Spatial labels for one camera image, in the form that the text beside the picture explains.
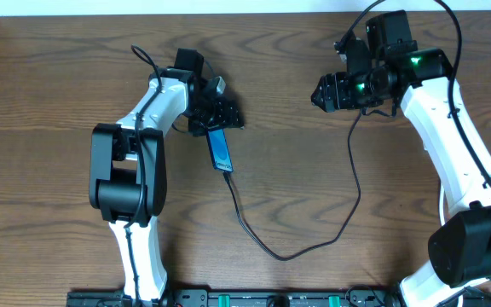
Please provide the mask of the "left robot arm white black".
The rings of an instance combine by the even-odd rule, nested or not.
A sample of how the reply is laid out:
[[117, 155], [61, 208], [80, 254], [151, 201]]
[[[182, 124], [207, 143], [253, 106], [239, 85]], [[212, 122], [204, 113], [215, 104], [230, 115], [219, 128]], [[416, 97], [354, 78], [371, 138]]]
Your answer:
[[165, 137], [186, 117], [189, 134], [206, 138], [214, 169], [227, 176], [234, 167], [224, 131], [244, 121], [237, 103], [224, 95], [224, 79], [203, 76], [199, 51], [179, 49], [173, 65], [159, 67], [140, 47], [131, 49], [152, 68], [147, 92], [119, 121], [93, 129], [89, 199], [118, 243], [125, 276], [121, 305], [171, 306], [158, 235], [167, 195]]

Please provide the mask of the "blue Galaxy smartphone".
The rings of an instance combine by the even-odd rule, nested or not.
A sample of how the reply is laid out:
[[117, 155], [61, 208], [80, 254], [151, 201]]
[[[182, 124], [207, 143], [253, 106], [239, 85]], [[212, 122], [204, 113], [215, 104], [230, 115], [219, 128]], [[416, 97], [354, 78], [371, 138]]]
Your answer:
[[234, 168], [224, 129], [208, 131], [206, 138], [213, 167], [219, 171], [232, 173]]

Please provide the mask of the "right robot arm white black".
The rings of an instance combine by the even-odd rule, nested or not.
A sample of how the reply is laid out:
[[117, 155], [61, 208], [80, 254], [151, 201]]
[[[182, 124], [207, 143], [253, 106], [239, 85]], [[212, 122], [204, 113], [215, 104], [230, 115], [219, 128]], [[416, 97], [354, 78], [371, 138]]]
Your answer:
[[419, 133], [440, 178], [448, 220], [429, 238], [429, 259], [385, 299], [388, 306], [438, 306], [464, 300], [491, 280], [491, 155], [459, 91], [457, 63], [419, 49], [398, 10], [347, 31], [335, 43], [346, 68], [321, 77], [312, 103], [331, 113], [377, 113], [385, 101]]

